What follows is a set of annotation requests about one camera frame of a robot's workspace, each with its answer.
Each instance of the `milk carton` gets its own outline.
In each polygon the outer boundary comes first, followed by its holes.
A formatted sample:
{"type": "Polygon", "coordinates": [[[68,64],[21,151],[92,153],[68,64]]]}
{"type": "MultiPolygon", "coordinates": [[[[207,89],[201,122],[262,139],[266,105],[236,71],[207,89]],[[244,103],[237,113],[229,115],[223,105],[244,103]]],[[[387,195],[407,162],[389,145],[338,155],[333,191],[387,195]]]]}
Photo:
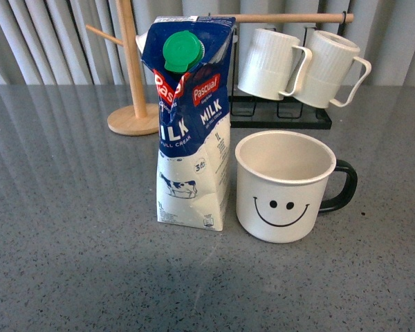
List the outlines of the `milk carton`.
{"type": "Polygon", "coordinates": [[[158,221],[222,230],[229,189],[234,18],[159,17],[142,61],[160,98],[158,221]]]}

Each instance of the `black mug handle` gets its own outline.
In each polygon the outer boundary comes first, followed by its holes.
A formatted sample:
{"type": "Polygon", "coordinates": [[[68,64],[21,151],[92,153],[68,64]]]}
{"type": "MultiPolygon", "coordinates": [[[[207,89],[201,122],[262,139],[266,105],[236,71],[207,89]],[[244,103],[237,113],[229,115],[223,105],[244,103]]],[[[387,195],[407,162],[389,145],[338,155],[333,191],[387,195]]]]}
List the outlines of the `black mug handle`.
{"type": "Polygon", "coordinates": [[[344,183],[342,191],[337,196],[321,202],[319,213],[332,212],[343,208],[351,201],[357,189],[357,172],[347,161],[337,159],[334,172],[346,173],[346,182],[344,183]]]}

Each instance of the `hanging mug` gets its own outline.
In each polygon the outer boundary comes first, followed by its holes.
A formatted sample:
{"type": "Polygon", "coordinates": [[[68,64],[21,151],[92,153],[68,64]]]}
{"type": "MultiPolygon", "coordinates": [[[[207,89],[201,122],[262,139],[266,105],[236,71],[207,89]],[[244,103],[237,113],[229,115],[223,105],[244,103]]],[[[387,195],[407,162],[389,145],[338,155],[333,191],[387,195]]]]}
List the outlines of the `hanging mug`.
{"type": "Polygon", "coordinates": [[[252,36],[244,70],[239,78],[238,89],[257,97],[282,100],[302,87],[304,74],[311,61],[309,49],[298,46],[299,39],[271,30],[256,29],[252,36]],[[295,77],[293,88],[286,91],[294,65],[294,50],[304,53],[295,77]]]}
{"type": "Polygon", "coordinates": [[[371,64],[358,57],[360,48],[352,41],[327,31],[316,30],[306,42],[313,54],[303,87],[294,93],[295,99],[304,104],[325,109],[329,103],[337,107],[348,105],[358,87],[371,72],[371,64]],[[340,86],[354,62],[365,67],[365,73],[353,86],[346,102],[335,99],[340,86]]]}

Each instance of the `green bottle cap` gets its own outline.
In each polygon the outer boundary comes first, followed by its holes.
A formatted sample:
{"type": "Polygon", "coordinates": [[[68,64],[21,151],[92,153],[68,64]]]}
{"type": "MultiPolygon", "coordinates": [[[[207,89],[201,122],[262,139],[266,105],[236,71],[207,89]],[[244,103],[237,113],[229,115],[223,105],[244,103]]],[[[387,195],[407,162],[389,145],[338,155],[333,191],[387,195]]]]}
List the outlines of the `green bottle cap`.
{"type": "Polygon", "coordinates": [[[174,73],[185,73],[201,60],[204,47],[190,31],[180,31],[167,38],[163,46],[165,68],[174,73]]]}

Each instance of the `smiley face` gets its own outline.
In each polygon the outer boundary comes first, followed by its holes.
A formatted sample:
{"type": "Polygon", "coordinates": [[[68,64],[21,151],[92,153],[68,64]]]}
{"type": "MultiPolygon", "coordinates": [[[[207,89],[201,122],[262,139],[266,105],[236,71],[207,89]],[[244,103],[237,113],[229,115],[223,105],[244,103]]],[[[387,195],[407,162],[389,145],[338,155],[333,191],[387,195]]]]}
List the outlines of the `smiley face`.
{"type": "MultiPolygon", "coordinates": [[[[303,216],[304,216],[304,214],[306,213],[306,211],[307,211],[307,208],[309,207],[309,204],[306,204],[306,206],[304,207],[304,210],[303,210],[303,212],[300,214],[300,216],[298,217],[298,218],[296,218],[294,221],[290,221],[289,223],[285,223],[285,224],[283,224],[283,225],[278,225],[278,224],[276,224],[276,223],[274,223],[274,221],[272,221],[272,222],[270,222],[270,221],[268,221],[267,219],[265,219],[262,215],[261,215],[261,213],[260,213],[260,211],[259,211],[259,208],[258,208],[258,205],[257,205],[257,197],[254,197],[254,203],[255,203],[255,209],[256,209],[256,211],[257,211],[257,214],[258,214],[258,216],[260,217],[260,219],[262,220],[262,221],[264,221],[265,223],[267,223],[268,225],[271,225],[271,226],[274,226],[274,227],[287,227],[287,226],[291,226],[291,225],[293,225],[294,223],[296,223],[297,221],[299,221],[303,216]]],[[[269,207],[271,208],[271,209],[276,209],[276,208],[278,208],[278,202],[277,201],[270,201],[269,202],[269,207]]],[[[289,203],[287,203],[286,204],[286,209],[287,210],[292,210],[293,208],[295,207],[295,204],[294,204],[294,202],[289,202],[289,203]]]]}

